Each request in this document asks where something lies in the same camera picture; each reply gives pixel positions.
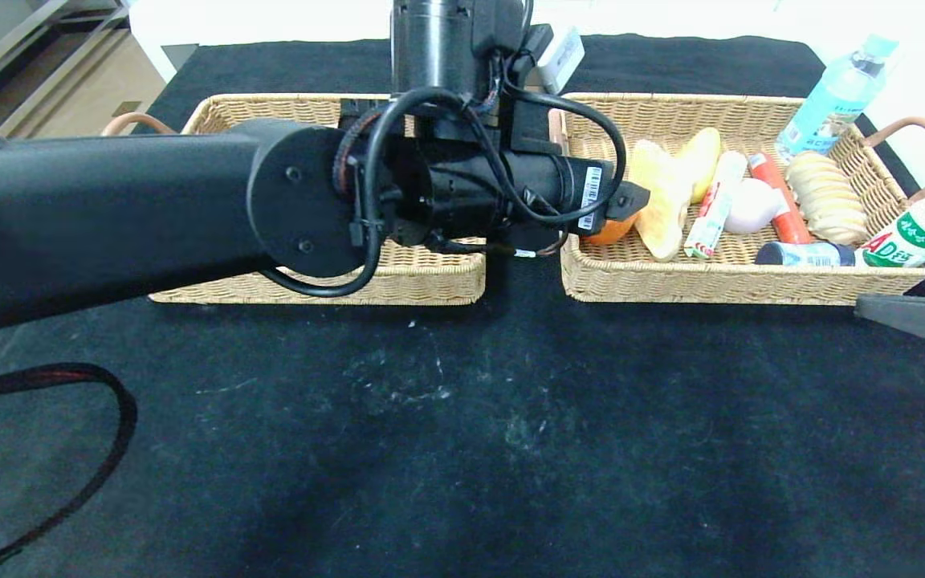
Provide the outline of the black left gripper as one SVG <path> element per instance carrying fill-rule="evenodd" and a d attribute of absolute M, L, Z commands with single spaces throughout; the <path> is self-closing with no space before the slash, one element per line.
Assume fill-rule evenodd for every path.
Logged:
<path fill-rule="evenodd" d="M 565 155 L 508 153 L 511 183 L 526 209 L 511 208 L 520 222 L 532 222 L 577 235 L 597 234 L 607 221 L 627 221 L 646 208 L 652 191 L 621 181 L 605 201 L 612 162 Z"/>

